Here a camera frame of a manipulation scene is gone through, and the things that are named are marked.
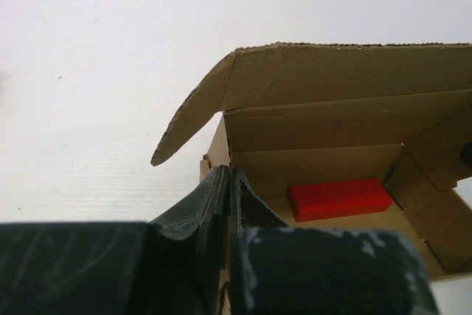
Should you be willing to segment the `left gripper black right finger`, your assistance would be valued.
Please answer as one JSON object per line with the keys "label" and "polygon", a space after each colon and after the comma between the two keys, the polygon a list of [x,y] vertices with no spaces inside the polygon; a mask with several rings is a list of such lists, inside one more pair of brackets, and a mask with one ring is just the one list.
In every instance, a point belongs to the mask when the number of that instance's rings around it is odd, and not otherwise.
{"label": "left gripper black right finger", "polygon": [[438,313],[420,255],[399,232],[290,226],[241,170],[229,198],[232,313]]}

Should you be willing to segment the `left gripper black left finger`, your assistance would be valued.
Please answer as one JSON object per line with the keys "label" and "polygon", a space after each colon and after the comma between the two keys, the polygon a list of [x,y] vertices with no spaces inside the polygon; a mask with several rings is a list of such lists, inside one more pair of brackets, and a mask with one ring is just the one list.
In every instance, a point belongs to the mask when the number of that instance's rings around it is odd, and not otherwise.
{"label": "left gripper black left finger", "polygon": [[229,169],[149,222],[1,225],[3,314],[216,314]]}

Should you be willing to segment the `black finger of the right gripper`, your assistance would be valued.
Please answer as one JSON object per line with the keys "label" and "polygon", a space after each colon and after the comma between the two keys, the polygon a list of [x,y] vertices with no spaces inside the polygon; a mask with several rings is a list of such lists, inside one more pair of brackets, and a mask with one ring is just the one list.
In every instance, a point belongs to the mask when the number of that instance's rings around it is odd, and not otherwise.
{"label": "black finger of the right gripper", "polygon": [[459,157],[465,165],[472,167],[472,143],[463,146]]}

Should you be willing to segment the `red rectangular block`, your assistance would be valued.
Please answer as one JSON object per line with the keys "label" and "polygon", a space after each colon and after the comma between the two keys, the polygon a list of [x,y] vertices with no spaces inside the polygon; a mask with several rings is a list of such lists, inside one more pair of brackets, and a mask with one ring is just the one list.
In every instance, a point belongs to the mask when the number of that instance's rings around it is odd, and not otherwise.
{"label": "red rectangular block", "polygon": [[293,185],[287,201],[297,222],[384,212],[392,204],[377,179]]}

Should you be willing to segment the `brown cardboard box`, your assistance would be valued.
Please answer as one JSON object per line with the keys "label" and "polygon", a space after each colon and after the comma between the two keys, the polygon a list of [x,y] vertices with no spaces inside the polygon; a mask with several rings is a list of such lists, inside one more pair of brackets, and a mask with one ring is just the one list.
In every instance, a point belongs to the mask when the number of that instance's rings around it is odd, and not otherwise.
{"label": "brown cardboard box", "polygon": [[[287,223],[402,232],[433,280],[471,273],[470,44],[286,44],[220,60],[171,119],[151,162],[166,162],[216,114],[202,169],[242,170]],[[377,179],[393,205],[374,215],[297,222],[293,185]]]}

